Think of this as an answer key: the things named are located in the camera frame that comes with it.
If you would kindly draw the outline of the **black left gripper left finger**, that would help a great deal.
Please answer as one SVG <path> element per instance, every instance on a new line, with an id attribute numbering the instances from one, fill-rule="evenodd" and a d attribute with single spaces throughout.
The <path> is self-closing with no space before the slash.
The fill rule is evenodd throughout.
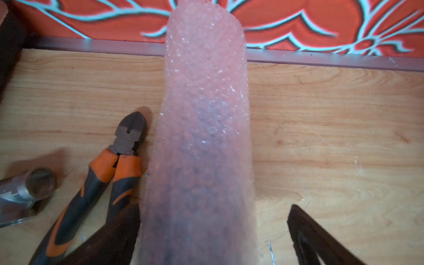
<path id="1" fill-rule="evenodd" d="M 133 256 L 139 228 L 139 206 L 127 205 L 110 223 L 101 227 L 59 264 L 128 265 Z"/>

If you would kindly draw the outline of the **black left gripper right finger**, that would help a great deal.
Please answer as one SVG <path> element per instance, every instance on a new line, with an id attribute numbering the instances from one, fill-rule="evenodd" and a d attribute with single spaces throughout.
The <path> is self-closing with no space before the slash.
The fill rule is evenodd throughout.
<path id="1" fill-rule="evenodd" d="M 287 224 L 300 265 L 364 264 L 296 204 Z"/>

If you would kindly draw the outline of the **narrow bubble bundle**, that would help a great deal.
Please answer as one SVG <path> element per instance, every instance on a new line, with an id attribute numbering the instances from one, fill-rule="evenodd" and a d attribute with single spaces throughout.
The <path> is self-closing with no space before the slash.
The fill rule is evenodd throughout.
<path id="1" fill-rule="evenodd" d="M 246 40 L 211 1 L 179 1 L 166 32 L 134 265 L 256 265 Z"/>

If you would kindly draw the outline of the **orange black pliers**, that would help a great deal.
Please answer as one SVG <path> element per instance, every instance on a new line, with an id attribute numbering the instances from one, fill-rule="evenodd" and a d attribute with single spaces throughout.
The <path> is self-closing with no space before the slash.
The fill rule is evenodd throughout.
<path id="1" fill-rule="evenodd" d="M 142 176 L 138 148 L 146 138 L 147 129 L 141 112 L 133 112 L 121 120 L 114 143 L 89 164 L 85 182 L 42 239 L 30 261 L 32 265 L 53 265 L 64 259 L 78 229 L 109 184 L 112 193 L 106 221 L 111 221 L 130 203 L 133 189 Z"/>

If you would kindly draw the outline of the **metal tee pipe fitting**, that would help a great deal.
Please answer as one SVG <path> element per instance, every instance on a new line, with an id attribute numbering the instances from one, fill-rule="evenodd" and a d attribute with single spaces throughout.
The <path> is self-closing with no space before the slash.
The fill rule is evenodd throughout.
<path id="1" fill-rule="evenodd" d="M 38 214 L 35 205 L 56 189 L 51 169 L 36 167 L 1 180 L 1 227 L 22 223 Z"/>

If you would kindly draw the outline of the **orange plastic tool case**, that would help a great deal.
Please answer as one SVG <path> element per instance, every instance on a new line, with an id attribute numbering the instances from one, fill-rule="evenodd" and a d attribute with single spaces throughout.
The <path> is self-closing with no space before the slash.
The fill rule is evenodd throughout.
<path id="1" fill-rule="evenodd" d="M 1 99 L 27 36 L 10 4 L 1 1 Z"/>

